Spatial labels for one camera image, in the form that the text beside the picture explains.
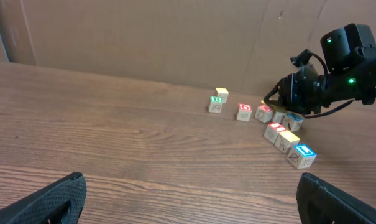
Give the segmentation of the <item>red M wooden block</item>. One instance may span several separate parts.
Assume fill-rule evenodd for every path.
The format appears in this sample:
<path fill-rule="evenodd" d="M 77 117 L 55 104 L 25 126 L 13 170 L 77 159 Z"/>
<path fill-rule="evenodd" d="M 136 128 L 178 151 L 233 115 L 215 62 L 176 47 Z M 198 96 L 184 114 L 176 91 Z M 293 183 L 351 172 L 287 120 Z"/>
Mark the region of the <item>red M wooden block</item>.
<path fill-rule="evenodd" d="M 261 105 L 258 106 L 257 111 L 255 113 L 255 119 L 267 123 L 272 119 L 274 110 L 267 106 L 267 105 Z"/>

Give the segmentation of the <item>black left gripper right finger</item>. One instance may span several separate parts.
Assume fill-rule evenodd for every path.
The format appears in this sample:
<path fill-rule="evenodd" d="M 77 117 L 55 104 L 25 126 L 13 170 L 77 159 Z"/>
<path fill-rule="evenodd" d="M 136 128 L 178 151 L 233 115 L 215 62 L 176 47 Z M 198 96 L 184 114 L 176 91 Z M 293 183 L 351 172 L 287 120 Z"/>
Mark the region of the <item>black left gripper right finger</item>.
<path fill-rule="evenodd" d="M 376 208 L 308 172 L 301 175 L 296 201 L 304 224 L 376 224 Z"/>

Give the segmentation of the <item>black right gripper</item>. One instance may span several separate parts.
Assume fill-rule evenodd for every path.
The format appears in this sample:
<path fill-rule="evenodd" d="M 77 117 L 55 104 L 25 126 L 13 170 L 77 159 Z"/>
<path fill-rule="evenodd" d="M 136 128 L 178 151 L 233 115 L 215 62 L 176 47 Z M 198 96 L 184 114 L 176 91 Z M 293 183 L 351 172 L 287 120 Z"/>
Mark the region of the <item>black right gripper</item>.
<path fill-rule="evenodd" d="M 311 64 L 305 65 L 282 78 L 264 97 L 264 103 L 279 104 L 288 111 L 302 115 L 320 114 L 323 78 Z M 279 96 L 273 100 L 272 97 L 276 94 Z"/>

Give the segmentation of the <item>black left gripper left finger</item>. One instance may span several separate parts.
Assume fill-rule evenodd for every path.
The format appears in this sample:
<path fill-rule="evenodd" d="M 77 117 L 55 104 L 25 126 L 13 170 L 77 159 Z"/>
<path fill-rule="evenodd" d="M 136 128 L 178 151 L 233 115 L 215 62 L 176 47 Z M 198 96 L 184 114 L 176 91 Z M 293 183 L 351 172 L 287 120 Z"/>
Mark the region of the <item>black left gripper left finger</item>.
<path fill-rule="evenodd" d="M 86 180 L 71 174 L 0 209 L 0 224 L 77 224 L 86 200 Z"/>

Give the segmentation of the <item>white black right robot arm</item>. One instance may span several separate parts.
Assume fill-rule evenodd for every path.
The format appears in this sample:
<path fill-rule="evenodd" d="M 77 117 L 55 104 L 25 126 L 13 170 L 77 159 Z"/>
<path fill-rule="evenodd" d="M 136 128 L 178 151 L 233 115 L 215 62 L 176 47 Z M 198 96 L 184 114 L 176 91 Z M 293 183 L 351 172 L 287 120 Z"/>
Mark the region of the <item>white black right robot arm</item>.
<path fill-rule="evenodd" d="M 321 108 L 335 113 L 353 101 L 371 105 L 376 99 L 376 42 L 368 25 L 348 24 L 320 40 L 323 57 L 306 49 L 292 57 L 298 71 L 287 75 L 264 97 L 264 102 L 303 115 L 322 117 Z"/>

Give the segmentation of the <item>blue X wooden block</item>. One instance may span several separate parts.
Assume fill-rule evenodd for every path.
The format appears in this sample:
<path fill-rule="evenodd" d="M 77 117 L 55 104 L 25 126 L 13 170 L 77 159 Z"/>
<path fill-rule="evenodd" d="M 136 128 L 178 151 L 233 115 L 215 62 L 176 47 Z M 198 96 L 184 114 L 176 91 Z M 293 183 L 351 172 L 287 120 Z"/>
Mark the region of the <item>blue X wooden block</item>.
<path fill-rule="evenodd" d="M 304 121 L 304 117 L 294 113 L 287 113 L 283 120 L 282 126 L 291 132 L 298 131 Z"/>

